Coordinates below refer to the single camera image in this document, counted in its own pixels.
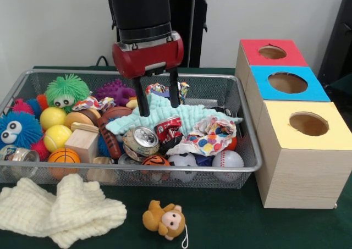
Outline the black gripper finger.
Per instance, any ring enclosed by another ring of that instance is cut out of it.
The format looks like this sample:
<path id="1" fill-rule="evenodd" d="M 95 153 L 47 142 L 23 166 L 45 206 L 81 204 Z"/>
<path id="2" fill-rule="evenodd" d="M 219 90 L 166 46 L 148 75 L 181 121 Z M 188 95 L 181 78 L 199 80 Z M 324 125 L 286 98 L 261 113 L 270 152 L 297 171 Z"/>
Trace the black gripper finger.
<path id="1" fill-rule="evenodd" d="M 145 95 L 145 92 L 140 83 L 141 77 L 133 79 L 133 84 L 135 86 L 137 104 L 139 108 L 139 113 L 142 117 L 148 117 L 150 115 L 148 101 Z"/>
<path id="2" fill-rule="evenodd" d="M 180 104 L 177 68 L 171 68 L 169 70 L 169 83 L 170 103 L 173 108 L 177 108 Z"/>

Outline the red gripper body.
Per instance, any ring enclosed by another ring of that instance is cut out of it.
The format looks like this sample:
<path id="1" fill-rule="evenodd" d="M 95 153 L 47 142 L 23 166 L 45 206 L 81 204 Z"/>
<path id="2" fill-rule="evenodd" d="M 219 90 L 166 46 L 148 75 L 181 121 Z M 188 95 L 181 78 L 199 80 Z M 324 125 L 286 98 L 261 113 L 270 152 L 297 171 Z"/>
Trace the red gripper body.
<path id="1" fill-rule="evenodd" d="M 133 44 L 115 43 L 112 54 L 120 75 L 133 79 L 155 69 L 179 66 L 184 56 L 184 45 L 181 36 L 172 31 L 170 36 L 159 40 Z"/>

